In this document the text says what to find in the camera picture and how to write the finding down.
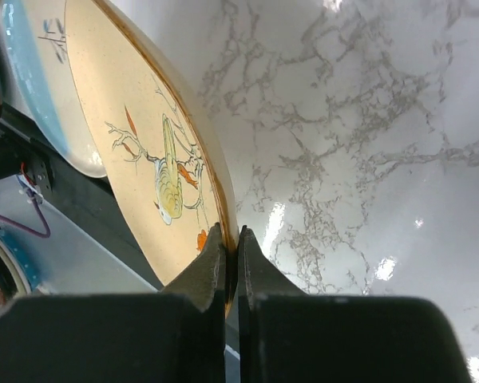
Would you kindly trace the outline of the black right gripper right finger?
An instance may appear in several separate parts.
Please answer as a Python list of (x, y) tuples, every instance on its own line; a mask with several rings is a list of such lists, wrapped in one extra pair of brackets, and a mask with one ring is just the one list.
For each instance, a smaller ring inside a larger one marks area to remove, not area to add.
[(461, 347), (431, 301), (306, 294), (244, 228), (238, 247), (244, 382), (468, 382)]

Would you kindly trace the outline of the beige bird plate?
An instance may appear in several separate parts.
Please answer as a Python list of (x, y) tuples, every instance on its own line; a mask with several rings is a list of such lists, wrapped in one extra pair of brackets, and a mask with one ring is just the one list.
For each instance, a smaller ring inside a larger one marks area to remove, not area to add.
[(79, 103), (122, 215), (163, 286), (209, 232), (239, 242), (218, 136), (162, 51), (110, 1), (68, 1), (66, 44)]

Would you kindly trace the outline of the blue and cream plate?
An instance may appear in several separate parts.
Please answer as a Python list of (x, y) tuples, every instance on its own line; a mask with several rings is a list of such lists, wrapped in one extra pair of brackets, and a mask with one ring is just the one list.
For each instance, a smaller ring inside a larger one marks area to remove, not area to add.
[(82, 174), (106, 176), (69, 67), (65, 2), (4, 1), (2, 20), (14, 77), (42, 134)]

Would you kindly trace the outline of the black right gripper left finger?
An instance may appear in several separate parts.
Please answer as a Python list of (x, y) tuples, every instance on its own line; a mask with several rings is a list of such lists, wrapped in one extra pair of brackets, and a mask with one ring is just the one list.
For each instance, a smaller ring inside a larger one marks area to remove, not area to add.
[(157, 293), (38, 295), (0, 317), (0, 382), (223, 382), (219, 225)]

